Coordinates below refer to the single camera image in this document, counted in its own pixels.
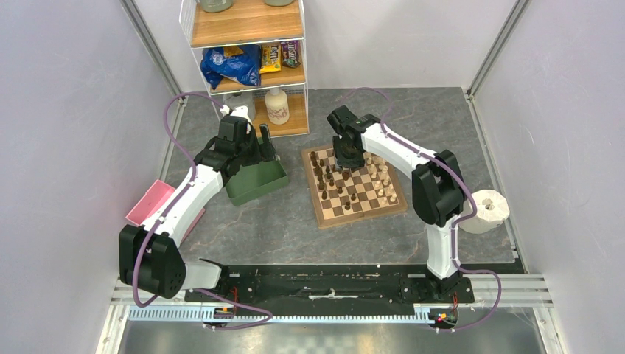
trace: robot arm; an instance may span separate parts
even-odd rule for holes
[[[460,187],[436,164],[388,138],[380,120],[370,114],[357,118],[347,107],[341,106],[328,116],[328,122],[339,134],[332,143],[340,166],[362,167],[363,152],[368,151],[383,157],[411,179],[414,209],[427,224],[428,275],[437,282],[438,292],[445,292],[459,277],[452,263],[450,226],[462,212],[465,197]],[[461,177],[458,162],[450,151],[436,153],[386,130],[416,150],[444,162]]]
[[[260,126],[263,143],[256,137],[247,117],[247,108],[240,107],[223,117],[218,135],[195,157],[197,165],[193,180],[192,169],[176,191],[158,211],[141,226],[127,225],[119,233],[119,277],[132,284],[139,248],[149,229],[160,224],[150,242],[139,268],[139,288],[171,299],[180,290],[214,288],[220,278],[221,266],[207,260],[185,263],[178,247],[185,231],[201,209],[225,186],[241,166],[276,159],[269,128]],[[171,209],[162,216],[167,208]]]

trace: paper towel roll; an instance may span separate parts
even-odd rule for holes
[[[478,214],[460,223],[460,228],[472,234],[483,234],[501,225],[510,216],[508,201],[496,190],[479,190],[472,194]],[[471,213],[471,203],[464,202],[462,216]]]

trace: wooden chessboard frame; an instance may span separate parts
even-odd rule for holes
[[[310,163],[310,153],[320,150],[331,150],[332,145],[323,145],[318,147],[312,147],[301,151],[301,160],[304,163],[304,171],[306,171],[306,180],[308,181],[308,189],[310,190],[310,197],[312,199],[312,205],[315,208],[315,216],[317,217],[317,224],[319,229],[327,229],[332,226],[344,225],[347,223],[354,223],[356,221],[378,218],[380,216],[399,214],[408,210],[408,203],[404,196],[402,185],[399,183],[397,173],[392,165],[387,162],[388,177],[391,180],[391,185],[395,189],[397,195],[397,204],[392,204],[384,207],[378,207],[376,209],[370,209],[366,211],[351,212],[348,215],[342,215],[333,219],[326,219],[324,217],[323,208],[321,207],[321,198],[318,194],[317,178],[315,177],[312,165]]]

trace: white wall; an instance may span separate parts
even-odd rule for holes
[[[514,4],[514,0],[302,1],[313,89],[466,88]],[[181,88],[205,91],[178,24],[181,1],[135,2]]]
[[[478,113],[572,353],[625,347],[622,1],[532,1]]]
[[[171,96],[117,1],[0,5],[0,352],[93,353]]]

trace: blue snack bag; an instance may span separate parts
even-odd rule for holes
[[[200,65],[204,77],[215,89],[213,73],[220,74],[243,85],[260,86],[260,46],[227,46],[208,48]]]

